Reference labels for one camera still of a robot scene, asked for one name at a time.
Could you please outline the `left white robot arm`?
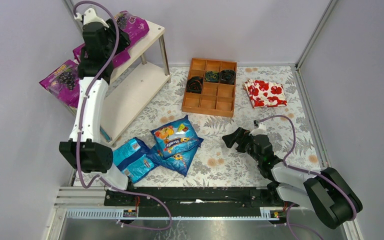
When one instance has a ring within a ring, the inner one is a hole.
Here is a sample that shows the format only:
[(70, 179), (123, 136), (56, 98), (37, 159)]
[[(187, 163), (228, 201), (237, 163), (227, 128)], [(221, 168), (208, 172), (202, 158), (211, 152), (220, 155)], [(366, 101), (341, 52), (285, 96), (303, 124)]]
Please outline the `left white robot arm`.
[(83, 23), (84, 46), (78, 65), (79, 100), (75, 122), (67, 141), (59, 143), (59, 152), (77, 171), (82, 186), (88, 189), (84, 173), (93, 174), (111, 191), (124, 191), (128, 177), (113, 162), (113, 150), (102, 143), (101, 116), (106, 92), (114, 70), (120, 31), (113, 19)]

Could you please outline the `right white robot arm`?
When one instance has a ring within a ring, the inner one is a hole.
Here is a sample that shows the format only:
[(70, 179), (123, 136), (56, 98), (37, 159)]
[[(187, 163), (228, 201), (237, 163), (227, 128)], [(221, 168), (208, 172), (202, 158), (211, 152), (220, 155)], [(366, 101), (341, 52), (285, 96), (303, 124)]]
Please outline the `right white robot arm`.
[(275, 155), (267, 135), (239, 127), (222, 140), (229, 149), (237, 144), (237, 152), (246, 153), (257, 162), (261, 175), (270, 180), (267, 189), (272, 198), (313, 211), (330, 229), (353, 220), (363, 209), (361, 200), (336, 169), (313, 171), (285, 165)]

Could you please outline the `purple grape candy bag front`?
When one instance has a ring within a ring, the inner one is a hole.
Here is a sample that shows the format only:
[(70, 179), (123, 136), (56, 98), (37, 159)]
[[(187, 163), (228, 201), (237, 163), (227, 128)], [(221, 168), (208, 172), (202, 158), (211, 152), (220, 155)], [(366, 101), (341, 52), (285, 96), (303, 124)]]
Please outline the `purple grape candy bag front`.
[[(83, 43), (72, 50), (73, 55), (74, 55), (74, 59), (77, 61), (78, 64), (81, 61), (81, 59), (80, 59), (81, 50), (84, 46), (85, 46), (85, 44)], [(131, 58), (130, 53), (129, 53), (130, 48), (131, 48), (131, 46), (128, 46), (124, 50), (117, 50), (115, 56), (112, 58), (112, 62), (113, 62), (113, 65), (115, 68), (121, 66), (122, 64), (124, 64), (125, 62), (127, 62)]]

